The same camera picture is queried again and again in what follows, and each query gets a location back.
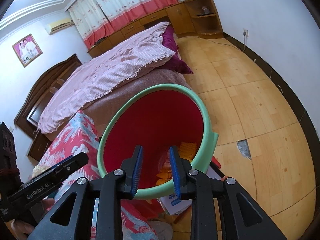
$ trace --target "wooden headboard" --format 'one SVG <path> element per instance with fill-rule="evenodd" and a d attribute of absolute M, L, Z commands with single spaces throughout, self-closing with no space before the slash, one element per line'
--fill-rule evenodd
<path fill-rule="evenodd" d="M 14 123 L 31 138 L 36 137 L 38 122 L 44 108 L 79 66 L 81 66 L 81 61 L 74 54 L 44 72 L 33 85 L 25 103 L 14 119 Z"/>

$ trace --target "couple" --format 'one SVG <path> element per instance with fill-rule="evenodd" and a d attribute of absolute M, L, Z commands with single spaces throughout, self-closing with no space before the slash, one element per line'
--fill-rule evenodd
<path fill-rule="evenodd" d="M 27 63 L 29 60 L 39 54 L 34 42 L 27 41 L 26 39 L 20 42 L 19 50 L 20 58 L 24 63 Z"/>

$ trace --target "air conditioner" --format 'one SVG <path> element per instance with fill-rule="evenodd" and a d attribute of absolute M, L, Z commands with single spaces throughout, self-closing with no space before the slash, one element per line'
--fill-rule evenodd
<path fill-rule="evenodd" d="M 63 20 L 47 24 L 45 29 L 47 30 L 48 34 L 51 35 L 71 25 L 74 25 L 74 22 L 70 18 L 65 18 Z"/>

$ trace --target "human hand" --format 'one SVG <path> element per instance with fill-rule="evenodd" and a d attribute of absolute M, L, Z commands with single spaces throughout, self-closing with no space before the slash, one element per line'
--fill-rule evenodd
<path fill-rule="evenodd" d="M 54 199 L 43 199 L 41 200 L 41 204 L 43 209 L 46 210 L 54 205 Z M 18 240 L 27 240 L 28 235 L 30 235 L 32 231 L 35 229 L 32 225 L 21 220 L 13 220 L 13 222 L 11 223 L 11 228 L 14 231 Z"/>

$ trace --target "framed wedding photo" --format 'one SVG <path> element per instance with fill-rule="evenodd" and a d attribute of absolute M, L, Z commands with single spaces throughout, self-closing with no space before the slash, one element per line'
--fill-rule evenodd
<path fill-rule="evenodd" d="M 24 67 L 42 54 L 41 49 L 31 34 L 15 43 L 12 47 Z"/>

